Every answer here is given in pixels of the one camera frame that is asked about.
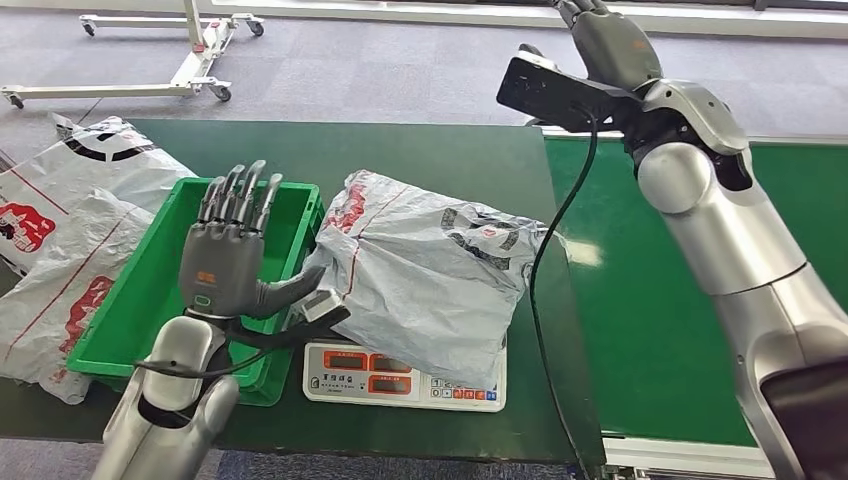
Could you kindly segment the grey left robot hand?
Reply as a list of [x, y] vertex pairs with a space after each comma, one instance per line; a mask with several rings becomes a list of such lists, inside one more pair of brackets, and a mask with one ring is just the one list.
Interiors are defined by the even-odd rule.
[[178, 275], [187, 310], [213, 318], [266, 319], [315, 291], [323, 267], [310, 267], [289, 280], [259, 278], [265, 230], [283, 176], [271, 176], [258, 192], [264, 160], [234, 166], [213, 179], [189, 227]]

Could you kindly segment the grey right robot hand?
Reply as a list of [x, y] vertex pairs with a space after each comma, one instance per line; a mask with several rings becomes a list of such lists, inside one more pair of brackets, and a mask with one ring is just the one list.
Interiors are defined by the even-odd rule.
[[645, 32], [631, 19], [597, 0], [552, 3], [571, 32], [592, 81], [626, 91], [664, 77]]

